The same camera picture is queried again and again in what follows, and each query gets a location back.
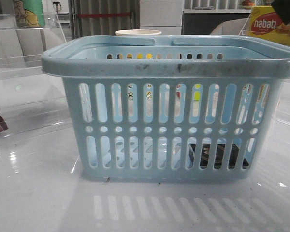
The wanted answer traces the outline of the light blue plastic basket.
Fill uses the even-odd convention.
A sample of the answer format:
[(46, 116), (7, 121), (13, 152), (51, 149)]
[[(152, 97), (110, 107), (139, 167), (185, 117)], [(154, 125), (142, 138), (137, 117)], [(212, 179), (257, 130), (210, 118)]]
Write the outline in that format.
[[(62, 79), (82, 165), (95, 178), (246, 177), (290, 79), (290, 47), (245, 36), (86, 36), (45, 51), (41, 62)], [(215, 169), (218, 144), (225, 153)], [(229, 169), (232, 144), (239, 154)]]

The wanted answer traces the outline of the dark item inside basket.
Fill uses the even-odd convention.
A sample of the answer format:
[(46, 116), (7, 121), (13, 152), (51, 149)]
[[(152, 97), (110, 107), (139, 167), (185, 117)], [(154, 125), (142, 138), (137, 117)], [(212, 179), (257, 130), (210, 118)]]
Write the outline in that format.
[[(209, 154), (210, 154), (210, 147), (209, 143), (205, 143), (202, 146), (201, 150), (201, 160), (199, 166), (205, 169), (208, 166)], [(218, 144), (216, 147), (215, 153), (215, 162), (214, 168), (219, 169), (222, 166), (223, 157), (225, 153), (225, 144)], [(228, 168), (234, 169), (237, 163), (237, 158), (239, 154), (239, 147), (237, 144), (232, 144), (231, 152), (228, 160)], [(188, 145), (188, 167), (192, 168), (194, 164), (194, 158), (196, 155), (196, 144), (190, 143)]]

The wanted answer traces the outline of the yellow popcorn paper cup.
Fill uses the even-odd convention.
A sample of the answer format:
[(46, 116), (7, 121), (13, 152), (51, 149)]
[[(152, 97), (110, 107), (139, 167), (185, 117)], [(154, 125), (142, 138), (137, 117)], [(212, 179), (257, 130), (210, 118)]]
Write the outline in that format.
[(157, 36), (161, 34), (162, 32), (159, 30), (148, 29), (126, 29), (118, 30), (115, 32), (116, 36)]

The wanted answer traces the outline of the clear acrylic display shelf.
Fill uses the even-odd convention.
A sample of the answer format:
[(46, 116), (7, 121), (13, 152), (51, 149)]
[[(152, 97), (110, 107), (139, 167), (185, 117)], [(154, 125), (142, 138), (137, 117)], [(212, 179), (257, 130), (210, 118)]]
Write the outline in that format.
[(44, 27), (20, 28), (15, 15), (0, 14), (0, 115), (8, 126), (0, 137), (29, 135), (68, 117), (62, 81), (44, 74), (41, 62), (65, 37), (56, 13), (44, 19)]

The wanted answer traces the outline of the plate of fruit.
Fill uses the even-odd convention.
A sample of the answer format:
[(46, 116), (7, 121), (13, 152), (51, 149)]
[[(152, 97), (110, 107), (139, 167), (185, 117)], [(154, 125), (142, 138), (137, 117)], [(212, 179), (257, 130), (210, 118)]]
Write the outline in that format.
[(251, 0), (243, 0), (243, 1), (241, 2), (241, 5), (242, 5), (243, 7), (252, 7), (252, 6), (254, 6), (255, 4), (254, 4)]

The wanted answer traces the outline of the yellow nabati wafer box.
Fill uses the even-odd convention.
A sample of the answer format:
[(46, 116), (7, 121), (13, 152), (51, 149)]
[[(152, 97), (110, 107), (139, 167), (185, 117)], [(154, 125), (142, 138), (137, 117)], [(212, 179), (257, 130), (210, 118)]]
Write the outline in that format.
[(271, 6), (254, 6), (243, 34), (290, 46), (290, 23), (285, 25)]

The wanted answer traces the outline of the green cartoon drink bottle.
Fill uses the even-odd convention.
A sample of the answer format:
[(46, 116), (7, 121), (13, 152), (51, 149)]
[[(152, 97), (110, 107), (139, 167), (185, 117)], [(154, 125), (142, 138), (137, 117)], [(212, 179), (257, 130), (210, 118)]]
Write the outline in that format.
[(14, 0), (13, 8), (18, 27), (40, 28), (45, 26), (41, 0)]

